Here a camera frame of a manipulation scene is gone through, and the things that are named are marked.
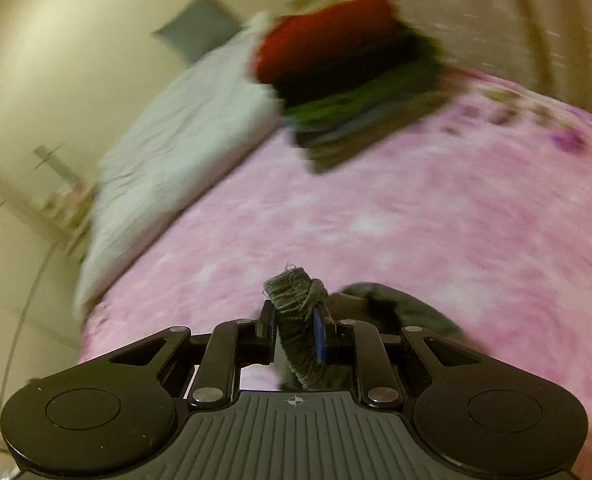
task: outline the crosshair mark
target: crosshair mark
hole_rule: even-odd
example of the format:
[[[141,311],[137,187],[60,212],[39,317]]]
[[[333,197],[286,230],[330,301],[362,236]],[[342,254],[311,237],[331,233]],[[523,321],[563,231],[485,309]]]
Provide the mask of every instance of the crosshair mark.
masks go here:
[[[292,406],[295,406],[297,408],[298,406],[300,406],[301,404],[303,404],[307,401],[305,399],[303,399],[302,397],[298,397],[297,395],[294,395],[293,397],[288,398],[285,402],[288,402]]]

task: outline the metal rivet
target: metal rivet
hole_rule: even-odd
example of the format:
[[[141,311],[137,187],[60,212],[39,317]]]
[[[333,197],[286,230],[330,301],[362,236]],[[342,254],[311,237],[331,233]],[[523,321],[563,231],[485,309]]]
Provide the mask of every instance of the metal rivet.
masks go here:
[[[367,393],[367,397],[378,404],[386,404],[388,402],[394,402],[394,400],[398,400],[400,394],[393,388],[380,386],[378,388],[370,389]]]
[[[220,388],[205,386],[204,388],[198,388],[191,396],[196,402],[216,402],[222,399],[225,394]]]

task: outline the bed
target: bed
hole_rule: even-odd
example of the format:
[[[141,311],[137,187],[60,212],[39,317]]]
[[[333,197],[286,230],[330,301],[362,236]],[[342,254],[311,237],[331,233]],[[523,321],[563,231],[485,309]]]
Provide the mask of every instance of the bed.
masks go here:
[[[380,282],[573,392],[590,420],[574,471],[592,480],[592,115],[456,76],[449,105],[324,175],[307,171],[287,129],[269,136],[111,286],[81,361],[168,326],[205,333],[252,317],[264,280],[287,265],[328,290]],[[506,120],[498,92],[518,104]],[[250,367],[241,386],[277,381]]]

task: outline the gray folded clothing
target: gray folded clothing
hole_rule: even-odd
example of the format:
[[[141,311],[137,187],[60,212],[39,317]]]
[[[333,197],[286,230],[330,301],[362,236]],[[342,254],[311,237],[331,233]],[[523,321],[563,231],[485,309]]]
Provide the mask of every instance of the gray folded clothing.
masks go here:
[[[281,346],[274,364],[283,388],[288,390],[351,388],[350,367],[321,365],[316,361],[313,309],[320,301],[327,302],[333,319],[371,322],[381,333],[396,334],[402,326],[417,325],[452,339],[463,335],[454,322],[433,307],[378,283],[355,283],[339,294],[328,294],[320,280],[310,278],[298,267],[265,282],[265,292],[276,308]]]

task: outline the stack of folded clothes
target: stack of folded clothes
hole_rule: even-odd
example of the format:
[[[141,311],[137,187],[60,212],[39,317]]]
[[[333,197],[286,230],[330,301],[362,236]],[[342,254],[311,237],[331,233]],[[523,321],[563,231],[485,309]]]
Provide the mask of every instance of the stack of folded clothes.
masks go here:
[[[256,76],[284,100],[295,143],[323,172],[444,103],[438,44],[391,0],[352,0],[281,18]]]

